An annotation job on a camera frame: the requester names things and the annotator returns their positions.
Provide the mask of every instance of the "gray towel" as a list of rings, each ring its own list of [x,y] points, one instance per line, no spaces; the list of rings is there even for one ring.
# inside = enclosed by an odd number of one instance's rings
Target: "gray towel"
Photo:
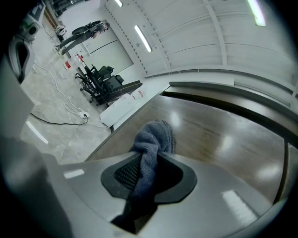
[[[164,120],[146,123],[135,136],[130,149],[142,153],[139,179],[130,195],[133,207],[152,203],[155,196],[155,181],[158,171],[157,153],[175,152],[175,137],[171,125]]]

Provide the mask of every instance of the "fluorescent light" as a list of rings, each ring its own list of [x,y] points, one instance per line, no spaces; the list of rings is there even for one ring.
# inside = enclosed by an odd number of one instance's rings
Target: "fluorescent light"
[[[261,11],[261,8],[260,8],[257,0],[247,0],[247,1],[251,7],[252,13],[255,15],[256,24],[258,26],[266,26],[266,22],[265,22],[263,13]]]
[[[136,32],[139,34],[139,36],[141,37],[141,40],[143,41],[144,45],[146,46],[148,52],[151,52],[152,51],[152,48],[151,46],[149,45],[148,41],[146,40],[143,32],[140,30],[139,26],[138,25],[135,25],[135,30]]]
[[[121,2],[120,0],[115,0],[116,3],[118,3],[119,7],[122,7],[123,6],[123,2]]]

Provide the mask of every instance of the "floor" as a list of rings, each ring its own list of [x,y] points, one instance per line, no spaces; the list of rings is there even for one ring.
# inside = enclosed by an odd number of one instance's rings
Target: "floor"
[[[176,154],[226,169],[273,203],[284,166],[283,138],[246,118],[196,102],[158,96],[90,160],[128,152],[138,130],[155,119],[172,125]]]
[[[57,80],[59,90],[68,96],[76,107],[90,115],[88,123],[100,127],[49,125],[30,115],[28,121],[45,140],[36,136],[28,124],[24,125],[20,138],[35,145],[41,152],[54,155],[59,164],[83,162],[110,134],[110,129],[103,127],[104,125],[99,122],[99,115],[106,107],[97,107],[95,102],[90,104],[89,96],[80,92],[79,80],[74,78],[76,71],[65,70],[63,63],[67,57],[63,59],[54,48],[54,45],[59,43],[54,30],[45,18],[43,24],[44,27],[39,30],[33,43],[35,62],[51,71]],[[70,102],[57,91],[50,73],[37,65],[33,66],[21,87],[34,102],[32,113],[36,116],[56,123],[81,124],[84,122],[65,109],[65,104],[71,105]]]

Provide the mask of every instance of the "marble floor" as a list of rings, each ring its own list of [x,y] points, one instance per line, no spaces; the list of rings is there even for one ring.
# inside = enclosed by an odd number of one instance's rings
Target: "marble floor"
[[[110,129],[99,122],[99,115],[106,107],[96,106],[95,102],[89,103],[89,96],[80,91],[79,80],[74,78],[75,69],[66,71],[63,63],[67,57],[63,59],[54,48],[59,40],[53,28],[45,18],[43,24],[44,27],[37,33],[32,45],[36,54],[35,62],[53,74],[59,90],[71,99],[75,107],[90,115],[88,122],[100,127],[89,124],[50,125],[30,115],[27,121],[46,141],[41,140],[28,124],[24,125],[20,138],[35,145],[41,152],[54,155],[59,164],[83,162],[110,134]],[[32,113],[36,116],[56,123],[83,123],[78,115],[65,109],[66,104],[70,106],[71,104],[57,91],[54,79],[46,70],[34,65],[21,87],[34,102]]]

